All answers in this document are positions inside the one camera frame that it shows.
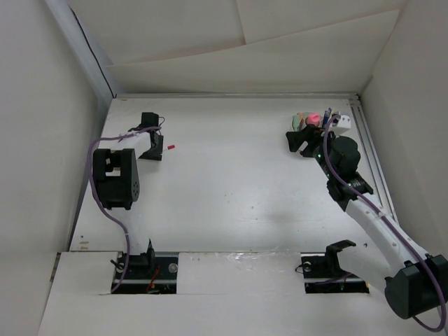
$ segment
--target red object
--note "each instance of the red object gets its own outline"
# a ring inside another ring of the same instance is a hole
[[[151,279],[151,282],[148,284],[148,287],[146,287],[146,292],[149,292],[151,290],[151,287],[153,287],[154,279],[159,274],[159,272],[160,272],[160,266],[157,266],[157,268],[155,269],[154,275]]]

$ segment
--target white table surface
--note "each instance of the white table surface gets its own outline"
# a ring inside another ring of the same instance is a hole
[[[38,336],[432,335],[375,289],[305,294],[298,253],[182,253],[176,295],[106,294],[114,257],[62,254]],[[422,319],[435,326],[438,314]]]
[[[347,99],[331,97],[114,99],[104,136],[155,112],[166,118],[164,144],[176,148],[161,162],[138,160],[140,198],[131,211],[113,212],[137,222],[156,251],[324,251],[342,239],[370,243],[329,196],[316,161],[288,150],[293,115],[328,107],[351,116]],[[354,122],[346,135],[361,143]],[[359,150],[359,172],[375,188]],[[100,213],[88,187],[71,250],[124,247],[123,232]]]

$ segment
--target black plastic bracket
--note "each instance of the black plastic bracket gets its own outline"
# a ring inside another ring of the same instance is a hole
[[[287,132],[286,138],[288,140],[289,151],[295,153],[304,142],[307,142],[307,147],[300,154],[305,158],[312,158],[314,149],[322,143],[322,131],[323,128],[307,125],[299,132]]]
[[[106,209],[130,210],[140,194],[139,173],[134,149],[97,149],[93,152],[93,180],[98,198]],[[116,169],[119,175],[107,173]]]
[[[137,294],[146,293],[148,284],[153,281],[154,291],[160,294],[175,294],[177,267],[179,262],[178,253],[163,253],[157,255],[151,241],[148,250],[140,255],[130,255],[129,265],[120,287],[115,294]],[[115,279],[112,287],[119,281],[126,260],[126,253],[122,254],[116,261]]]
[[[143,112],[141,114],[141,122],[134,130],[142,130],[148,127],[159,126],[159,115],[153,112]],[[162,161],[163,152],[163,136],[157,131],[148,131],[151,137],[151,146],[145,153],[140,156],[143,160]]]
[[[304,288],[307,294],[312,293],[369,293],[368,285],[355,274],[339,281],[328,279],[342,278],[347,274],[340,268],[337,254],[343,249],[355,246],[349,240],[342,240],[327,246],[325,253],[301,253],[301,268],[304,277]]]
[[[434,274],[448,302],[448,261],[443,255],[429,256],[425,263]],[[393,278],[386,278],[384,296],[392,310],[402,319],[409,319],[440,306],[439,298],[428,274],[420,263],[408,263]]]

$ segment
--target purple cable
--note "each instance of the purple cable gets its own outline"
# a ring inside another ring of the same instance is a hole
[[[439,301],[440,301],[440,308],[442,310],[442,315],[440,317],[440,324],[439,326],[437,326],[436,328],[432,328],[426,324],[424,324],[422,321],[420,321],[417,317],[413,317],[413,319],[422,327],[424,327],[425,329],[432,331],[434,333],[437,333],[439,331],[441,331],[444,326],[445,323],[447,322],[447,308],[445,306],[445,298],[443,297],[443,293],[442,293],[442,289],[440,288],[439,283],[437,282],[437,279],[435,278],[434,274],[431,272],[431,270],[429,269],[429,267],[427,266],[427,264],[425,263],[425,261],[423,260],[423,258],[418,254],[417,251],[415,251],[415,248],[412,247],[411,244],[409,244],[407,242],[407,240],[399,233],[399,231],[397,231],[395,229],[395,227],[393,226],[393,224],[390,222],[389,219],[387,219],[386,215],[384,215],[381,210],[375,205],[373,204],[366,196],[364,196],[363,194],[361,194],[360,192],[358,192],[355,188],[352,188],[346,181],[344,181],[341,176],[339,176],[337,174],[337,172],[335,171],[335,169],[333,168],[333,166],[331,165],[330,162],[330,158],[328,157],[328,133],[330,132],[330,125],[333,123],[333,121],[337,118],[341,118],[340,115],[334,115],[327,123],[327,125],[325,126],[325,132],[323,134],[323,156],[325,158],[325,162],[328,166],[328,169],[330,170],[331,174],[346,188],[348,188],[353,194],[355,194],[356,196],[358,196],[359,198],[361,198],[365,203],[367,203],[367,205],[369,205],[369,207],[372,208],[373,211],[375,211],[377,213],[377,215],[380,215],[380,218],[384,221],[384,223],[387,225],[387,227],[389,228],[390,231],[392,231],[394,233],[394,235],[398,238],[398,240],[400,240],[400,242],[403,243],[403,245],[406,246],[406,249],[409,250],[409,252],[411,252],[414,257],[419,261],[419,263],[421,264],[421,266],[423,267],[423,269],[425,270],[425,272],[428,274],[429,279],[431,280],[431,282],[433,283],[434,287],[435,287],[435,292],[437,293],[437,296],[439,297]]]
[[[157,130],[160,130],[160,127],[147,127],[147,128],[140,129],[139,131],[136,131],[133,133],[119,135],[119,136],[115,136],[113,138],[98,138],[90,144],[89,149],[87,150],[87,168],[89,169],[89,182],[90,182],[90,186],[92,187],[93,199],[95,200],[95,202],[97,203],[97,205],[99,207],[99,210],[105,215],[105,217],[107,217],[111,221],[117,223],[122,228],[123,232],[125,233],[125,238],[126,238],[125,266],[123,267],[123,271],[122,271],[119,282],[115,285],[115,287],[112,288],[111,293],[115,292],[118,289],[118,287],[120,287],[121,283],[123,282],[123,279],[125,278],[127,267],[129,265],[129,254],[131,252],[131,242],[129,239],[129,231],[126,228],[126,225],[123,224],[123,222],[121,222],[117,218],[113,217],[109,212],[107,212],[105,210],[105,208],[103,207],[101,201],[99,200],[97,189],[95,188],[95,182],[93,181],[93,163],[92,163],[93,150],[94,150],[95,146],[100,141],[123,140],[123,139],[135,137],[139,133],[143,133],[143,132],[147,132],[147,131],[157,131]]]

